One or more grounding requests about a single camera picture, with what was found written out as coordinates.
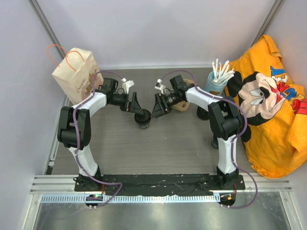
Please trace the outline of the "cream paper bag orange handles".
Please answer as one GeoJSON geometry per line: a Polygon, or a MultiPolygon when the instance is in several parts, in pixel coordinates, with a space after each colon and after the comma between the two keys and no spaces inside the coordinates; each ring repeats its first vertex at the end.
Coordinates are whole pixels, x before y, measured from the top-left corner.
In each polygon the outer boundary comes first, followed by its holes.
{"type": "Polygon", "coordinates": [[[69,52],[57,44],[50,44],[46,48],[47,55],[57,67],[52,76],[62,88],[73,105],[85,100],[92,92],[92,87],[98,88],[103,84],[103,76],[96,63],[92,51],[72,48],[69,52]],[[65,58],[56,62],[50,55],[49,49],[53,46],[61,48],[65,58]]]}

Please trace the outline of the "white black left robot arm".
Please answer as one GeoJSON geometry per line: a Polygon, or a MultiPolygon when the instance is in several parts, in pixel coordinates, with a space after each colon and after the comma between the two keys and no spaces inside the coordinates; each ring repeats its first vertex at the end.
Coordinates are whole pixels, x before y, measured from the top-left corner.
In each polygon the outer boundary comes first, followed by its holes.
{"type": "Polygon", "coordinates": [[[91,117],[107,105],[118,106],[121,111],[133,113],[137,125],[146,129],[151,121],[151,113],[142,109],[134,92],[118,93],[118,81],[105,78],[89,97],[74,106],[64,106],[60,111],[58,141],[73,155],[79,168],[79,175],[74,178],[78,191],[97,191],[104,186],[98,164],[95,162],[90,140],[91,117]]]}

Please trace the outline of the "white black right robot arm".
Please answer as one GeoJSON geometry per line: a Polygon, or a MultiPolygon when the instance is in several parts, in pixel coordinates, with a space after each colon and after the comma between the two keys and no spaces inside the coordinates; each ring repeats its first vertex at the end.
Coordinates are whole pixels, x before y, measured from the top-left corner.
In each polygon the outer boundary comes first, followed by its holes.
{"type": "Polygon", "coordinates": [[[217,139],[219,162],[216,182],[222,189],[228,189],[238,179],[239,169],[236,163],[236,142],[241,128],[246,124],[237,104],[230,98],[215,96],[203,91],[195,84],[186,84],[178,75],[170,80],[173,91],[163,92],[164,85],[158,79],[155,85],[160,92],[154,95],[155,104],[152,118],[158,118],[171,112],[172,106],[179,102],[189,102],[208,113],[210,128],[217,139]]]}

